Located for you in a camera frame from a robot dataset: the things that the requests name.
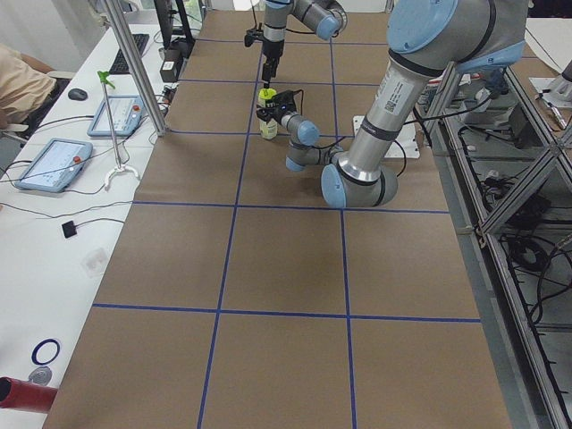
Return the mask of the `clear tennis ball can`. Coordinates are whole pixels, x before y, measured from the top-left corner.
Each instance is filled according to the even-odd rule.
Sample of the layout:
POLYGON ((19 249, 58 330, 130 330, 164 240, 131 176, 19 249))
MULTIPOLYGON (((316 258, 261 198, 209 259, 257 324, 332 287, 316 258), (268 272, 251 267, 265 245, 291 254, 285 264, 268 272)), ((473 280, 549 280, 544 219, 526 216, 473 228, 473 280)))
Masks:
POLYGON ((273 97, 277 91, 273 88, 261 88, 257 99, 257 117, 260 134, 263 139, 273 139, 277 135, 278 124, 273 118, 273 97))

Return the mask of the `yellow tennis ball plain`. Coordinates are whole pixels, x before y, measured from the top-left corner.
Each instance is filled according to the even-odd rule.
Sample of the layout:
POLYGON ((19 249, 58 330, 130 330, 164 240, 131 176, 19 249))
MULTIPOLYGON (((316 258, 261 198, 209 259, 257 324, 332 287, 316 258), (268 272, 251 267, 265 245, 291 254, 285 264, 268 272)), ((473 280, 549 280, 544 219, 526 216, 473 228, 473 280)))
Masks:
POLYGON ((266 102, 272 100, 276 94, 277 92, 273 88, 261 88, 258 92, 258 100, 261 102, 266 102))

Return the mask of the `black box with label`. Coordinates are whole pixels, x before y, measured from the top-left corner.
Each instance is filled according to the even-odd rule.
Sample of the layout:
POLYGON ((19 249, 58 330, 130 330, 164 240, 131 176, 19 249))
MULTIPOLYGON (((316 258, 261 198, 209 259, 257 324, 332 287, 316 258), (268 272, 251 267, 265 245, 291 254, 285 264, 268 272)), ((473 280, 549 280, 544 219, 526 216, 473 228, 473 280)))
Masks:
POLYGON ((163 54, 163 62, 160 68, 162 81, 165 83, 175 83, 179 80, 184 58, 177 49, 165 49, 163 54))

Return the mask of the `black monitor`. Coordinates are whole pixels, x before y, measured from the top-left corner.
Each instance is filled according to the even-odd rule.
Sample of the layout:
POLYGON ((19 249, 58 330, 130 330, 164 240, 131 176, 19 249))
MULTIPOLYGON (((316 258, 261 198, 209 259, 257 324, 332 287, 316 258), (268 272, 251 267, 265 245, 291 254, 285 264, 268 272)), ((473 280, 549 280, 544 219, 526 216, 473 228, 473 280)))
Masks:
POLYGON ((182 0, 154 0, 156 17, 160 26, 163 48, 177 49, 184 55, 189 55, 195 45, 189 25, 188 15, 182 0), (173 39, 174 17, 178 15, 182 26, 182 36, 173 39))

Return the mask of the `upper teach pendant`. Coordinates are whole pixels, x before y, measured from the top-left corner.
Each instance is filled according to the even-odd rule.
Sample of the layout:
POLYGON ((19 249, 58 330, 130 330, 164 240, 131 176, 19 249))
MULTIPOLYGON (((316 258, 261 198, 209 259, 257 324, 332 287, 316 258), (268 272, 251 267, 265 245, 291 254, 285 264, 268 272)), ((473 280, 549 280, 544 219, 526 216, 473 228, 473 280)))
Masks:
MULTIPOLYGON (((141 123, 145 106, 140 96, 110 96, 108 98, 112 113, 114 131, 117 137, 128 137, 141 123)), ((108 119, 106 101, 98 107, 87 134, 93 138, 111 138, 112 132, 108 119)))

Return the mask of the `teach pendant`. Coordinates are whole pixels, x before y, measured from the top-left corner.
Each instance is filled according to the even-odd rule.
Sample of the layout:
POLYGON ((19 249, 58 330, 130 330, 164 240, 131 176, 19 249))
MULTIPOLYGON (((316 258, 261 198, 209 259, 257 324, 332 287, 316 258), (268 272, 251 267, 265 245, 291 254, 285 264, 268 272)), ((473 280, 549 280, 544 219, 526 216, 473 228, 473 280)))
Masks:
MULTIPOLYGON (((117 137, 128 137, 141 123, 145 106, 140 96, 110 96, 108 98, 112 113, 114 131, 117 137)), ((93 138, 111 138, 112 132, 108 119, 106 101, 98 107, 87 134, 93 138)))
POLYGON ((80 174, 92 153, 93 145, 90 142, 51 139, 14 186, 21 190, 62 192, 80 174))

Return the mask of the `thin metal rod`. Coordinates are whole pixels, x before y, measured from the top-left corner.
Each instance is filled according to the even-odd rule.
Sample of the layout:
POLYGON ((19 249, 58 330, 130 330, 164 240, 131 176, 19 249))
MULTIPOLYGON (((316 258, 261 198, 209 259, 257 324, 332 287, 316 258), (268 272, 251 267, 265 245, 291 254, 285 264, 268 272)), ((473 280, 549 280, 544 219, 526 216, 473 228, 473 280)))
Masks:
POLYGON ((114 151, 114 159, 115 159, 114 168, 111 171, 109 171, 105 175, 105 178, 104 178, 104 190, 108 191, 111 187, 111 182, 112 182, 113 177, 120 175, 120 174, 123 174, 123 173, 131 172, 135 176, 135 178, 139 180, 139 172, 137 169, 135 169, 131 165, 124 163, 121 159, 121 156, 120 156, 119 144, 118 144, 118 139, 116 136, 115 126, 114 126, 114 118, 113 118, 113 113, 112 113, 112 108, 111 108, 111 102, 110 102, 110 98, 109 98, 109 95, 107 92, 108 86, 114 88, 114 84, 112 84, 108 80, 109 72, 108 71, 98 71, 97 76, 98 76, 99 81, 101 83, 101 87, 102 87, 102 91, 103 91, 103 95, 104 95, 105 110, 107 113, 109 131, 111 133, 111 138, 112 138, 112 142, 113 142, 113 151, 114 151))

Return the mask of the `black computer mouse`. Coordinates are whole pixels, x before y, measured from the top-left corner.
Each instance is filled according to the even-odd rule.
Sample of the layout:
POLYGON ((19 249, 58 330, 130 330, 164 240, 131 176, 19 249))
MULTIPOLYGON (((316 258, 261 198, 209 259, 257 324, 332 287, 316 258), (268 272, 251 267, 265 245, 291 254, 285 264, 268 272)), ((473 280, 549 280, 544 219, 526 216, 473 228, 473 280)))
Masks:
POLYGON ((81 88, 72 88, 68 91, 67 96, 73 101, 85 101, 88 99, 88 92, 81 88))

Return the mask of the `lower teach pendant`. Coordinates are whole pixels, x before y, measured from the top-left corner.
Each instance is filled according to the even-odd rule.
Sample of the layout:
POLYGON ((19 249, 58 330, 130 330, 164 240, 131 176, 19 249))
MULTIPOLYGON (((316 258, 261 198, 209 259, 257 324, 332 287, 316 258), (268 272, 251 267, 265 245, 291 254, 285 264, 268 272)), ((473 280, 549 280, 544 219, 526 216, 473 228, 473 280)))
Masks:
POLYGON ((80 174, 92 153, 93 145, 90 142, 51 139, 14 186, 21 190, 62 192, 80 174))

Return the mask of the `small black square pad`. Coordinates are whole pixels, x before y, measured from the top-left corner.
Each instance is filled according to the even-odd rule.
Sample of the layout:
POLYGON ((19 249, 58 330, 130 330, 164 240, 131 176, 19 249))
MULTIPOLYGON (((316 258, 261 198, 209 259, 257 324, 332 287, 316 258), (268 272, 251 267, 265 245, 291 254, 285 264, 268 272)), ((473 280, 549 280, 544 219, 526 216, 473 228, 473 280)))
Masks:
POLYGON ((62 224, 63 236, 69 239, 77 234, 77 226, 74 221, 68 221, 62 224))

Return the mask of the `seated person in beige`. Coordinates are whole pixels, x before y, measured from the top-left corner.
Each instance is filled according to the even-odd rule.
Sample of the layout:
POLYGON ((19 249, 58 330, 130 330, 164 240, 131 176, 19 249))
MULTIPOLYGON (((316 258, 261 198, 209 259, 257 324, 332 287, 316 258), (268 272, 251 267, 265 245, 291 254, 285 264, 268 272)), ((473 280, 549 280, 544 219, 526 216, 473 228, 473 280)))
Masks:
POLYGON ((1 45, 1 128, 23 124, 56 96, 53 68, 36 58, 1 45))

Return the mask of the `red bottle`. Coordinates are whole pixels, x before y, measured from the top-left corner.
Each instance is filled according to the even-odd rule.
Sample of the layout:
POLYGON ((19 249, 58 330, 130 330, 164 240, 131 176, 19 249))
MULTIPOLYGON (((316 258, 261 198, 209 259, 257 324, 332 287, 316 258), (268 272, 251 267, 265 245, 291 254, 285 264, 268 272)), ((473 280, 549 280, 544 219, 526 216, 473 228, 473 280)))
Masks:
POLYGON ((10 377, 1 378, 1 408, 47 414, 58 390, 10 377))

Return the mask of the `aluminium frame post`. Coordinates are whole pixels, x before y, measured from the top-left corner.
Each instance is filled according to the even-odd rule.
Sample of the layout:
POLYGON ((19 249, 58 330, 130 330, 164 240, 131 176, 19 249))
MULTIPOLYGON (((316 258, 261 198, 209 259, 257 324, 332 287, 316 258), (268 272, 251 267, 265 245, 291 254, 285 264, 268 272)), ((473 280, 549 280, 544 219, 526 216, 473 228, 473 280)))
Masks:
POLYGON ((147 71, 141 59, 141 54, 137 49, 136 43, 130 32, 130 27, 124 17, 124 13, 118 1, 104 0, 105 11, 114 31, 115 38, 122 50, 127 64, 130 68, 130 74, 135 81, 139 95, 142 97, 148 116, 158 137, 162 137, 166 132, 166 123, 164 116, 160 111, 156 101, 155 91, 147 75, 147 71))

